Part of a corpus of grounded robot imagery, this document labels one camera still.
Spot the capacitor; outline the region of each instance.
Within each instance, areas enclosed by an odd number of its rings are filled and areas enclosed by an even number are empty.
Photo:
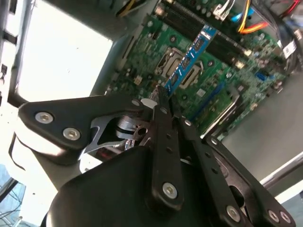
[[[232,77],[232,73],[231,73],[231,72],[228,72],[228,73],[226,74],[226,78],[229,79],[230,77]]]
[[[149,22],[147,22],[147,27],[151,27],[153,25],[153,22],[150,20]]]
[[[259,39],[262,40],[262,39],[264,39],[264,38],[265,38],[265,34],[264,34],[264,33],[261,33],[260,36],[259,36]]]
[[[174,43],[174,42],[177,40],[177,38],[176,38],[175,35],[171,35],[170,38],[169,38],[169,40],[170,40],[172,43]]]
[[[254,52],[254,54],[253,54],[253,56],[254,56],[255,58],[257,58],[259,55],[260,55],[259,52]]]
[[[214,65],[214,60],[209,60],[208,62],[207,62],[207,66],[208,67],[212,67]]]

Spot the gray panel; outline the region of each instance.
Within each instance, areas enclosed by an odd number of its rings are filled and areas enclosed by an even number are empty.
[[[290,77],[223,142],[258,180],[303,151],[302,85],[302,75]]]
[[[88,3],[85,0],[46,0],[45,2],[111,40],[117,40],[127,31],[126,21],[123,18],[117,18],[113,13],[97,8],[95,1]]]

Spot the metal screw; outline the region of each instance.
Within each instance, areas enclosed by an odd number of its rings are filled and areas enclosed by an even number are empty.
[[[185,119],[184,122],[185,122],[186,125],[191,126],[191,122],[189,120]]]
[[[68,140],[78,140],[80,138],[80,132],[74,128],[66,128],[63,130],[63,136]]]
[[[172,185],[171,183],[164,183],[163,184],[163,192],[164,194],[169,197],[170,199],[175,199],[178,195],[178,191],[176,189],[176,187],[174,185]]]
[[[276,223],[279,223],[280,220],[278,218],[278,216],[271,210],[268,211],[269,216],[271,217],[271,219],[273,219]]]
[[[211,138],[211,141],[212,141],[212,143],[213,143],[214,145],[217,145],[217,144],[218,144],[218,142],[217,142],[214,138]]]
[[[227,206],[226,211],[229,217],[232,218],[235,222],[240,222],[240,214],[237,212],[237,210],[233,206]]]
[[[161,110],[162,113],[167,114],[167,111],[164,107],[161,107],[160,110]]]
[[[140,106],[140,103],[137,101],[137,100],[132,100],[132,103],[134,104],[134,105],[136,105],[136,106]]]
[[[35,115],[35,119],[42,124],[49,124],[53,121],[53,116],[46,112],[39,112]]]
[[[228,72],[228,73],[226,74],[226,78],[228,79],[228,78],[230,78],[230,77],[232,77],[232,73],[231,73],[231,72]]]
[[[282,217],[288,224],[292,223],[291,220],[290,220],[290,218],[289,218],[283,211],[281,211],[280,214],[281,214],[281,217]]]

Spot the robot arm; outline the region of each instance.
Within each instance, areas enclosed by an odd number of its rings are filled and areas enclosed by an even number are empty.
[[[290,214],[215,137],[201,139],[157,87],[153,109],[124,95],[27,103],[19,140],[60,165],[134,141],[72,179],[45,225],[294,227]]]

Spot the yellow wire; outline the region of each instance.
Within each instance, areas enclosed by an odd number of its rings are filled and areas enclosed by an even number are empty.
[[[248,15],[249,8],[250,8],[250,0],[248,0],[247,3],[246,3],[246,8],[245,8],[245,12],[244,12],[244,15],[243,15],[243,20],[242,20],[242,23],[240,25],[240,28],[239,28],[238,32],[241,32],[245,27],[245,22],[246,22],[246,18],[247,18],[247,15]]]
[[[133,4],[136,2],[136,0],[131,0],[129,4],[126,6],[126,8],[119,14],[119,17],[124,17],[128,11],[131,9]]]

